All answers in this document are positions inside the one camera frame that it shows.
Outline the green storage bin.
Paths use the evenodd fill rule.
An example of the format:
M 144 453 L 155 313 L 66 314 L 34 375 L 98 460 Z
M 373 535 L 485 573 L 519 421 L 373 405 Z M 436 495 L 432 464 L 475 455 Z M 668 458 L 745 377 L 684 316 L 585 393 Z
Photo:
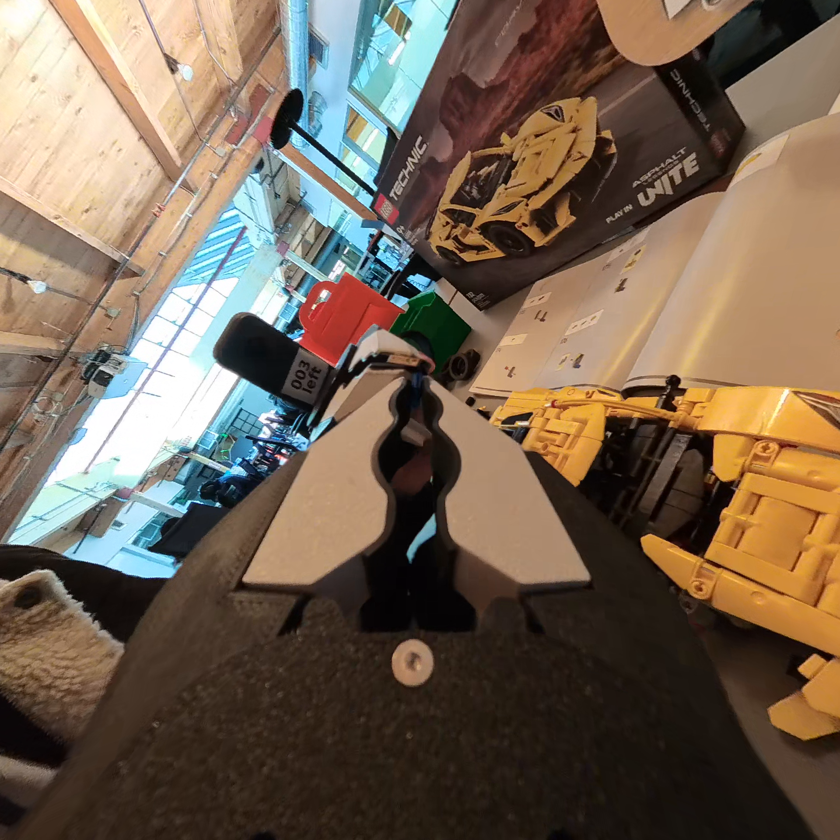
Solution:
M 472 328 L 435 290 L 410 299 L 406 309 L 396 318 L 391 333 L 403 341 L 390 354 L 401 359 L 418 358 L 419 354 L 434 362 L 434 375 L 445 378 L 446 364 L 457 354 Z

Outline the person's left hand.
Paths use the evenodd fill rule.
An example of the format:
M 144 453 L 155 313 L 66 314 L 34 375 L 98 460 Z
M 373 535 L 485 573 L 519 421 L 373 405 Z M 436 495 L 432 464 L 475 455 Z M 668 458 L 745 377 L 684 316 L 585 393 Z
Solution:
M 414 497 L 432 482 L 433 474 L 431 453 L 421 449 L 396 470 L 390 484 L 397 498 Z

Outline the grey desk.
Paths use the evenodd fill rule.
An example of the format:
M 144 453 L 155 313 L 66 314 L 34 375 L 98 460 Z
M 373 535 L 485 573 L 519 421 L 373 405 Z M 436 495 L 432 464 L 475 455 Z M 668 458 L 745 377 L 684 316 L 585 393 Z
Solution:
M 813 838 L 664 579 L 536 455 L 582 588 L 441 615 L 429 733 L 391 838 Z

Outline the toy car box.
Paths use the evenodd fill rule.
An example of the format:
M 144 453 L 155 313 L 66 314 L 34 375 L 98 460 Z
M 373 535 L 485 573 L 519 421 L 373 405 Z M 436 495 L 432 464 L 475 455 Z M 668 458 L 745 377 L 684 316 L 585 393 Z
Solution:
M 483 311 L 716 180 L 744 132 L 696 49 L 635 64 L 596 2 L 461 2 L 373 209 Z

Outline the instruction booklet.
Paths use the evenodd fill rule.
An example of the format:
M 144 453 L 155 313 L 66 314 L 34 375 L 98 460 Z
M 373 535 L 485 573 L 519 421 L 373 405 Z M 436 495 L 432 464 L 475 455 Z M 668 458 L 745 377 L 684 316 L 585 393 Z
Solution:
M 528 291 L 470 387 L 652 396 L 681 387 L 839 386 L 839 116 L 750 153 L 725 192 Z

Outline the white paper notice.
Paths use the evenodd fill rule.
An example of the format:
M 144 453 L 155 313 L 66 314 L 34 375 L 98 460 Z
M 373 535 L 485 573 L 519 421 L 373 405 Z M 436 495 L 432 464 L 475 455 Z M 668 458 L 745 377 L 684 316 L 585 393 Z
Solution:
M 751 1 L 662 1 L 665 14 L 669 20 L 675 19 L 686 10 L 700 10 L 708 14 L 730 19 L 749 6 Z

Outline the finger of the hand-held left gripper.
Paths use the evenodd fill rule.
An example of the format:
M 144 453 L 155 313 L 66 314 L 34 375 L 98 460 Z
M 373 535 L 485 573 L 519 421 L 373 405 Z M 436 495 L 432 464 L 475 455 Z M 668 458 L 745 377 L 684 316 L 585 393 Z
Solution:
M 435 362 L 430 355 L 404 339 L 387 330 L 368 329 L 358 342 L 358 362 L 369 360 L 377 354 L 412 356 L 427 363 L 431 370 L 435 367 Z
M 389 384 L 388 375 L 361 375 L 342 385 L 313 428 L 313 439 L 325 435 L 332 427 L 351 415 Z

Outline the black floor lamp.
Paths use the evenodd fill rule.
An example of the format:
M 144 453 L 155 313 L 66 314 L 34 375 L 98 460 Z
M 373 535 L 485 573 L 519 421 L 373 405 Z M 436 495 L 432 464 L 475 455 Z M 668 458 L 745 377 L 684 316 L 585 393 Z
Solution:
M 337 170 L 342 172 L 364 193 L 367 193 L 370 199 L 375 197 L 375 187 L 364 182 L 351 168 L 345 165 L 298 124 L 305 110 L 304 100 L 302 91 L 296 88 L 291 89 L 283 98 L 270 129 L 269 141 L 272 148 L 293 169 L 320 185 L 332 198 L 341 203 L 352 214 L 363 220 L 374 221 L 375 215 L 372 210 L 364 206 L 358 197 L 348 192 L 333 176 L 328 175 L 327 172 L 315 165 L 304 153 L 293 145 L 293 136 L 297 136 L 299 139 L 306 141 L 316 152 L 320 153 L 322 158 L 334 165 Z

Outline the yellow toy brick car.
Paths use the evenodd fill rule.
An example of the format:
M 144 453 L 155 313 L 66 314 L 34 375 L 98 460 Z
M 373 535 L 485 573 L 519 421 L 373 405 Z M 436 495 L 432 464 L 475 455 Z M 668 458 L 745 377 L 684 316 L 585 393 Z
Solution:
M 802 741 L 838 734 L 838 393 L 672 374 L 513 392 L 490 422 L 639 539 L 691 607 L 806 646 L 770 721 Z

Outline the red storage bin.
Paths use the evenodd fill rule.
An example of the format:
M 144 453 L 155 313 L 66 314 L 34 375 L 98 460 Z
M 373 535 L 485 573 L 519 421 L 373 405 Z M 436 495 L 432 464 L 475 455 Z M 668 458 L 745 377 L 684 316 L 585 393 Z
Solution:
M 403 309 L 345 272 L 340 280 L 316 283 L 298 312 L 303 328 L 299 344 L 330 365 L 370 328 L 389 330 Z

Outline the wooden sign board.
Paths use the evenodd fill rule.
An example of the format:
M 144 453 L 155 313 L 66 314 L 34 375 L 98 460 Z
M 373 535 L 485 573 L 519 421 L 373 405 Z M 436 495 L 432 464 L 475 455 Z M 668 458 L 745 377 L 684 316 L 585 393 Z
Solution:
M 662 66 L 690 53 L 734 17 L 686 10 L 669 20 L 662 1 L 597 1 L 596 5 L 617 51 L 643 67 Z

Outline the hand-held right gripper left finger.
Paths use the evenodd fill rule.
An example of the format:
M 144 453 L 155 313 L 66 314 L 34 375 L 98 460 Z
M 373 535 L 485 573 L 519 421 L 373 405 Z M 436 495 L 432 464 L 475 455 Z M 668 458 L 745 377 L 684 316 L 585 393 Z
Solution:
M 313 443 L 241 574 L 241 611 L 335 606 L 355 632 L 400 629 L 412 530 L 383 474 L 412 393 L 396 378 Z

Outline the metal ceiling duct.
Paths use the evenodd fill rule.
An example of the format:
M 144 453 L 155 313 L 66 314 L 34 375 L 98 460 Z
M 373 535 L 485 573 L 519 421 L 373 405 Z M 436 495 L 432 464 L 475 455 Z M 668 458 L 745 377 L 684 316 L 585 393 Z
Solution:
M 309 1 L 278 1 L 281 33 L 290 89 L 308 99 Z

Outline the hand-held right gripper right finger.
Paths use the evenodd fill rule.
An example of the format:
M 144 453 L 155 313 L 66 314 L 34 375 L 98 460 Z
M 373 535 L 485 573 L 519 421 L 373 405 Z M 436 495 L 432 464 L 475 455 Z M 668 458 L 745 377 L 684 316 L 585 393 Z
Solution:
M 469 631 L 493 602 L 589 586 L 520 445 L 434 381 L 422 406 L 435 532 L 420 552 L 421 629 Z

